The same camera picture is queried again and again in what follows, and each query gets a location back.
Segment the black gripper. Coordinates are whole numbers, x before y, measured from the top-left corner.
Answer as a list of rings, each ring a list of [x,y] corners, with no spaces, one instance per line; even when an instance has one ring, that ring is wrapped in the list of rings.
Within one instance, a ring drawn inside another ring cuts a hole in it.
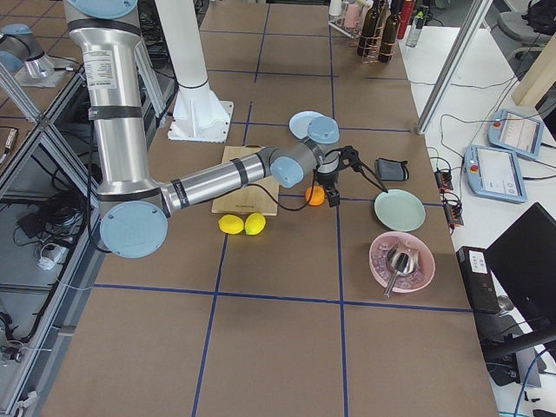
[[[321,185],[327,194],[328,205],[330,208],[334,208],[340,205],[341,196],[336,188],[338,182],[339,173],[336,170],[330,172],[320,172],[316,171],[316,182]]]

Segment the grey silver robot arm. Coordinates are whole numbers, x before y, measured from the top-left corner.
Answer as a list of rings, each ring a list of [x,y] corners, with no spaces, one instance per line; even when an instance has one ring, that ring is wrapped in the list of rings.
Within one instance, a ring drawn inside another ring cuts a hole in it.
[[[156,3],[178,84],[170,138],[223,142],[233,112],[209,86],[194,5]],[[68,1],[69,35],[81,48],[103,182],[100,235],[115,255],[140,258],[160,248],[180,209],[273,176],[285,188],[306,175],[322,180],[339,166],[336,121],[312,120],[291,149],[266,147],[171,182],[149,173],[136,52],[142,40],[134,1]]]

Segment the second grey robot arm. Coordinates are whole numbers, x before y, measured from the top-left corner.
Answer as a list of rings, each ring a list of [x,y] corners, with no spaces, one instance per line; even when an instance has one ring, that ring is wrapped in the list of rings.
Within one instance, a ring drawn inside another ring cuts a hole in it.
[[[1,64],[23,87],[55,88],[63,78],[56,59],[47,55],[33,31],[23,23],[1,28]]]

